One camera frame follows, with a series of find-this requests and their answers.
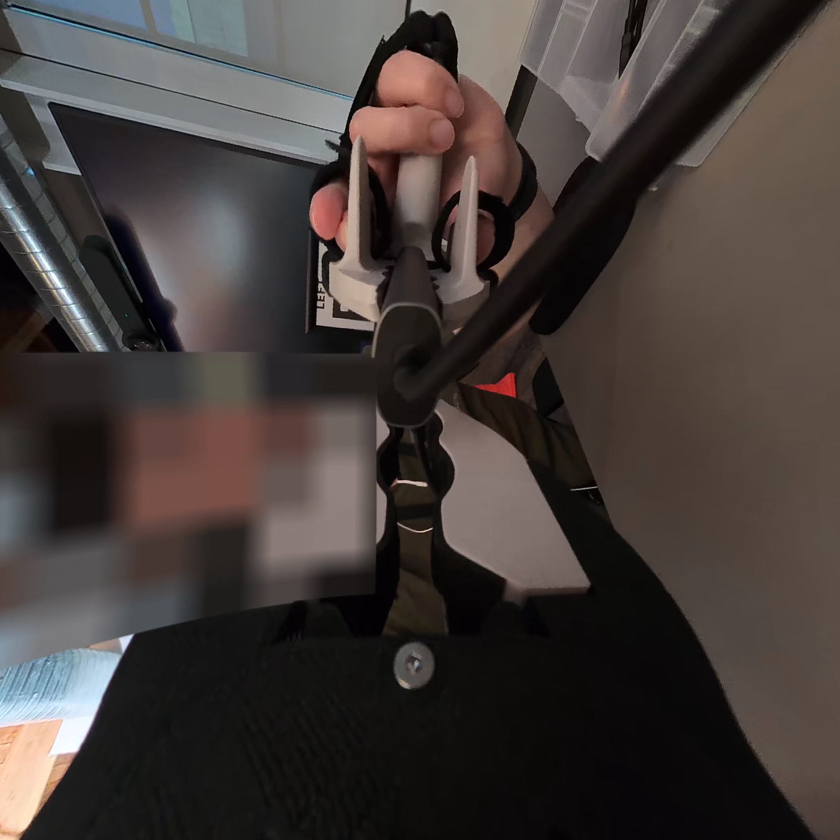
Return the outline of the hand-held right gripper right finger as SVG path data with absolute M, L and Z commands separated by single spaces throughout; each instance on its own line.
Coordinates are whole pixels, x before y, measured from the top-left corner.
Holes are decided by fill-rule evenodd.
M 522 454 L 446 402 L 436 416 L 454 467 L 441 509 L 446 544 L 501 578 L 504 601 L 587 593 L 590 581 Z

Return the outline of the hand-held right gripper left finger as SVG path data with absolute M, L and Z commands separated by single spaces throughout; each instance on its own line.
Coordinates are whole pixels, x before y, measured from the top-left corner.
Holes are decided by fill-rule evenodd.
M 379 617 L 388 617 L 400 579 L 400 536 L 392 483 L 399 473 L 399 434 L 388 434 L 375 461 L 375 600 Z

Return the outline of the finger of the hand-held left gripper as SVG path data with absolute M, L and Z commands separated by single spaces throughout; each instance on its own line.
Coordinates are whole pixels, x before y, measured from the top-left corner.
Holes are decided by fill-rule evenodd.
M 385 279 L 385 262 L 372 254 L 375 207 L 367 156 L 360 136 L 353 142 L 350 158 L 345 248 L 343 256 L 329 268 L 329 294 L 343 309 L 378 323 L 378 290 Z
M 474 156 L 465 164 L 454 232 L 449 240 L 449 271 L 438 276 L 441 301 L 483 301 L 489 282 L 480 279 L 477 263 L 479 172 Z

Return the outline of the slim grey usb hub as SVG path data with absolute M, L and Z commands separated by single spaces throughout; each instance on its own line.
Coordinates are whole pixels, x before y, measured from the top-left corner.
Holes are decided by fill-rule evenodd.
M 393 428 L 420 428 L 434 411 L 434 392 L 409 396 L 406 387 L 443 342 L 440 303 L 428 266 L 441 169 L 441 155 L 405 154 L 398 165 L 392 209 L 394 262 L 385 280 L 373 344 L 377 409 Z

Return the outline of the clear plastic bin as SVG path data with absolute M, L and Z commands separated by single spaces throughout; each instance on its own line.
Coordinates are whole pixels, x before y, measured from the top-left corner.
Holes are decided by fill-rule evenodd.
M 539 1 L 521 63 L 570 107 L 601 161 L 727 5 Z

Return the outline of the person's left hand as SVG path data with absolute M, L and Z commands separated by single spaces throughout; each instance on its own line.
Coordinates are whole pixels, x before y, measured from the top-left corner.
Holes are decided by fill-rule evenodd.
M 350 121 L 351 141 L 359 136 L 390 205 L 403 154 L 443 155 L 438 214 L 460 190 L 471 156 L 476 158 L 481 191 L 506 205 L 518 194 L 522 154 L 500 106 L 467 76 L 456 82 L 444 67 L 412 51 L 400 51 L 384 64 L 373 104 Z M 340 249 L 345 247 L 348 200 L 346 181 L 339 179 L 319 189 L 310 204 L 314 232 L 327 241 L 334 239 Z M 538 188 L 516 223 L 510 251 L 494 267 L 499 282 L 552 220 L 552 205 Z

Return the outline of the black framed sign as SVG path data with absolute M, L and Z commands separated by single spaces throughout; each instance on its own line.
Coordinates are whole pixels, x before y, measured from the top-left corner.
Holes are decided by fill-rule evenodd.
M 322 280 L 323 260 L 327 249 L 311 230 L 308 233 L 305 332 L 309 333 L 315 328 L 326 328 L 372 336 L 375 326 L 371 321 L 342 308 L 328 293 Z

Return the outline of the large dark panel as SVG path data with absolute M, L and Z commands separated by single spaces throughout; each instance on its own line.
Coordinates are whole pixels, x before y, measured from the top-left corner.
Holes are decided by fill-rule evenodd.
M 306 327 L 317 163 L 65 104 L 49 109 L 170 347 L 361 350 L 359 331 Z

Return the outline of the large glass window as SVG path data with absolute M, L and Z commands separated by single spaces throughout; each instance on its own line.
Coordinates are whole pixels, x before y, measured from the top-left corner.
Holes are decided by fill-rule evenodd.
M 11 7 L 343 96 L 403 21 L 397 1 L 23 1 Z

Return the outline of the instruction sheet on stand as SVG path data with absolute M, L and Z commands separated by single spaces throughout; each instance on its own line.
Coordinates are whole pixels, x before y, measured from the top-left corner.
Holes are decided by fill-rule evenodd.
M 76 757 L 51 752 L 61 724 L 37 721 L 1 729 L 2 839 L 21 837 Z

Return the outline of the silver ventilation duct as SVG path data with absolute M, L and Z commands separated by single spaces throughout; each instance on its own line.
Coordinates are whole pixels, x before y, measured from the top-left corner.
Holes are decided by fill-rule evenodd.
M 123 331 L 4 120 L 1 219 L 2 245 L 79 351 L 125 351 Z

